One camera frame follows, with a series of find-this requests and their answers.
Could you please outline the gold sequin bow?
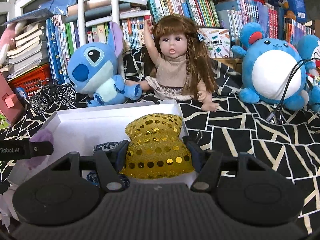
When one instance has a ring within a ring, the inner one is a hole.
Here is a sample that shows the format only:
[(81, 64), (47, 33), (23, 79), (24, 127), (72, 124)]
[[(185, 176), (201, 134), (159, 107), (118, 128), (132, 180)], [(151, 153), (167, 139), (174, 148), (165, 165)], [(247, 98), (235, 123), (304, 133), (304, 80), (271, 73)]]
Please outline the gold sequin bow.
[(180, 139), (183, 120), (179, 115), (152, 113), (125, 128), (130, 139), (121, 170), (130, 178), (173, 178), (195, 171), (191, 153)]

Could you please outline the black binder clip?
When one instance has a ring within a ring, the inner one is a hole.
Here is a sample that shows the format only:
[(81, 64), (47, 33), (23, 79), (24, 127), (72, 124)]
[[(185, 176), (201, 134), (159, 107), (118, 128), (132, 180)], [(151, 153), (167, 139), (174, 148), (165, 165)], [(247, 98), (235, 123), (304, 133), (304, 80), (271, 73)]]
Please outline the black binder clip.
[(194, 142), (195, 144), (199, 144), (199, 142), (203, 139), (203, 132), (201, 130), (192, 131), (188, 136), (183, 137), (183, 142), (187, 144), (189, 141)]

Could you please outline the pink triangular dollhouse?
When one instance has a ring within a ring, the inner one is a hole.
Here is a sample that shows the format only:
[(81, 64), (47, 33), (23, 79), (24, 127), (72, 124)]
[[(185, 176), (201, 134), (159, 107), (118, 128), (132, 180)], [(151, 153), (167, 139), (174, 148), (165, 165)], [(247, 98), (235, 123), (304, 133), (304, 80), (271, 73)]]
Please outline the pink triangular dollhouse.
[(5, 129), (16, 123), (23, 113), (24, 107), (2, 74), (0, 92), (1, 129)]

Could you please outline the white shallow box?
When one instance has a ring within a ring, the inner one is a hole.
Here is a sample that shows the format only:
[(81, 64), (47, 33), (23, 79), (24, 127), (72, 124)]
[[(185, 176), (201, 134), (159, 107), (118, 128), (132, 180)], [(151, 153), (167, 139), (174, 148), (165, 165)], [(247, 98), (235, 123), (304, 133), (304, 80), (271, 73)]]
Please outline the white shallow box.
[(175, 100), (57, 111), (42, 126), (53, 135), (54, 152), (35, 168), (28, 168), (24, 160), (17, 161), (8, 181), (20, 185), (69, 152), (92, 155), (95, 145), (128, 139), (125, 127), (138, 117), (152, 113), (182, 115)]

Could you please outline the miniature black bicycle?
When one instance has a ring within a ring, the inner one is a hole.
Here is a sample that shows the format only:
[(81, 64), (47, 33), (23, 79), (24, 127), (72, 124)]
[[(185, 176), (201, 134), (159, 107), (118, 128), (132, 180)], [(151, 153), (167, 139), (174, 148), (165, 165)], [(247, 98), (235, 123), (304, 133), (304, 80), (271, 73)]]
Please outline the miniature black bicycle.
[(39, 80), (39, 91), (31, 97), (31, 109), (37, 113), (44, 113), (51, 103), (72, 106), (76, 103), (76, 91), (68, 83), (58, 84), (49, 78)]

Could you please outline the black white patterned cloth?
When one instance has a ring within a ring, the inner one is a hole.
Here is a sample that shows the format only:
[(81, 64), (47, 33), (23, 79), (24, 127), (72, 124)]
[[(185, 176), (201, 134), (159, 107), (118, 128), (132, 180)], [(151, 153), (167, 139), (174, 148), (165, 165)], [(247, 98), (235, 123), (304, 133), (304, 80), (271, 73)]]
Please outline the black white patterned cloth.
[(296, 183), (305, 198), (296, 222), (304, 233), (319, 229), (319, 115), (311, 110), (283, 113), (285, 124), (266, 122), (272, 107), (263, 102), (248, 105), (230, 93), (240, 75), (214, 63), (223, 84), (215, 113), (200, 110), (194, 102), (180, 102), (187, 130), (203, 132), (200, 146), (226, 155), (245, 151)]

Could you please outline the blue Stitch plush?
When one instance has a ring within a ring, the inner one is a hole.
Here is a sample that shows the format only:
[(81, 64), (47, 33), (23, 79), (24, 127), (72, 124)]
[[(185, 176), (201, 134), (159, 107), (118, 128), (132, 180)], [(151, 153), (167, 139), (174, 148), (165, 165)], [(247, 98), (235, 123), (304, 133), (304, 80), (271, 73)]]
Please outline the blue Stitch plush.
[(92, 42), (79, 47), (67, 66), (67, 75), (76, 92), (92, 98), (88, 107), (138, 100), (143, 92), (140, 84), (127, 85), (117, 74), (118, 59), (123, 52), (123, 32), (115, 22), (109, 23), (108, 30), (107, 43)]

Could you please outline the brown haired baby doll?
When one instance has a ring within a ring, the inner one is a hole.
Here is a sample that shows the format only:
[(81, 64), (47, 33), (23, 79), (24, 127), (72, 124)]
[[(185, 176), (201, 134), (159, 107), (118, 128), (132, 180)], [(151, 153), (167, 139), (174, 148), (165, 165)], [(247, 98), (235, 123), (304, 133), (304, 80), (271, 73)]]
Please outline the brown haired baby doll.
[(195, 22), (182, 15), (169, 15), (155, 25), (144, 23), (144, 42), (151, 73), (139, 81), (143, 91), (159, 98), (197, 100), (203, 111), (215, 112), (216, 82), (204, 38)]

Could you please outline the stack of white books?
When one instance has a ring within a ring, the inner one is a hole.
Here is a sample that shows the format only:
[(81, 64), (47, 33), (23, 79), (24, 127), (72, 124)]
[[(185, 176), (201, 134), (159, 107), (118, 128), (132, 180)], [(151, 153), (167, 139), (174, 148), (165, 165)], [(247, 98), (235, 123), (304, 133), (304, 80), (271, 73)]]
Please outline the stack of white books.
[(8, 80), (48, 63), (46, 23), (36, 22), (26, 25), (15, 38), (15, 49), (7, 52), (6, 64)]

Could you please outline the pink white plush toy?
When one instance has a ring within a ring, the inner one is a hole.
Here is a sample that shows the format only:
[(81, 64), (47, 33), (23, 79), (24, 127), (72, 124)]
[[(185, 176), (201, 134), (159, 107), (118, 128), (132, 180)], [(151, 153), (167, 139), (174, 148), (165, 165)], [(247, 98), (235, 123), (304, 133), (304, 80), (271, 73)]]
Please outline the pink white plush toy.
[(1, 36), (1, 67), (3, 67), (9, 50), (16, 48), (15, 38), (20, 35), (26, 25), (26, 21), (11, 23)]

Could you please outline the colourful illustrated box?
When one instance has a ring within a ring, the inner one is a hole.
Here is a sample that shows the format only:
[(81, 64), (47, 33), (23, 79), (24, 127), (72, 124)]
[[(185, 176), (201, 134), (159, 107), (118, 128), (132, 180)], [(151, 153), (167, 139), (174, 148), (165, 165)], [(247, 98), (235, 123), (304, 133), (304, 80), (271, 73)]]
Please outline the colourful illustrated box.
[(209, 57), (212, 59), (230, 57), (230, 31), (221, 28), (200, 28)]

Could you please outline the row of upright books left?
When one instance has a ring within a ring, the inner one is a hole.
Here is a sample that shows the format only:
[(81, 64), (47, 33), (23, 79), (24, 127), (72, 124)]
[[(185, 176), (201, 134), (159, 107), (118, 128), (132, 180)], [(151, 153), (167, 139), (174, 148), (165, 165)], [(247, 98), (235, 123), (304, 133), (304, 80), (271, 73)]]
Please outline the row of upright books left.
[[(119, 0), (120, 28), (123, 32), (124, 52), (135, 53), (144, 44), (144, 21), (151, 13), (147, 0)], [(39, 6), (52, 17), (46, 20), (49, 64), (53, 80), (66, 82), (66, 68), (73, 53), (80, 47), (77, 0), (52, 0)], [(106, 17), (86, 17), (87, 42), (107, 43), (110, 14)]]

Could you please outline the row of upright books right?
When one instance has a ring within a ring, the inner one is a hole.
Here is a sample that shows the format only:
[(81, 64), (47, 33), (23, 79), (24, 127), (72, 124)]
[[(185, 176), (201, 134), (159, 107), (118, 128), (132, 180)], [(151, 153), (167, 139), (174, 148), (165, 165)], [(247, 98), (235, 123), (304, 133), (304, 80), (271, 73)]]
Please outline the row of upright books right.
[(292, 45), (315, 31), (285, 15), (284, 9), (274, 7), (268, 0), (147, 0), (153, 19), (178, 14), (191, 18), (201, 27), (222, 27), (229, 29), (230, 41), (242, 45), (239, 37), (244, 25), (258, 23), (266, 38), (285, 40)]

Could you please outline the Doraemon plush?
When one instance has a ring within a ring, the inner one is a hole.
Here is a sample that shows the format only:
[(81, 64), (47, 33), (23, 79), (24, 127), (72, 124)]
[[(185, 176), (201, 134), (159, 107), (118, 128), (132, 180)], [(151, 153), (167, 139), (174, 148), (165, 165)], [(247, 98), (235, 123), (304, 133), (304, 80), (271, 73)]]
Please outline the Doraemon plush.
[(306, 103), (314, 112), (319, 113), (319, 38), (306, 35), (297, 43), (297, 51), (306, 70), (306, 83), (302, 92)]

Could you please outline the white ladder frame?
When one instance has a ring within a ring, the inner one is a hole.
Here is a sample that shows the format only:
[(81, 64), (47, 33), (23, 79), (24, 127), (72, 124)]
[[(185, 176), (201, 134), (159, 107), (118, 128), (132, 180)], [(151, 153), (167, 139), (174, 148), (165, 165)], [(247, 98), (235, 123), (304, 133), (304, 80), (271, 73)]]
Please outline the white ladder frame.
[(78, 0), (78, 33), (80, 46), (87, 43), (86, 17), (106, 17), (110, 14), (112, 21), (120, 25), (119, 0)]

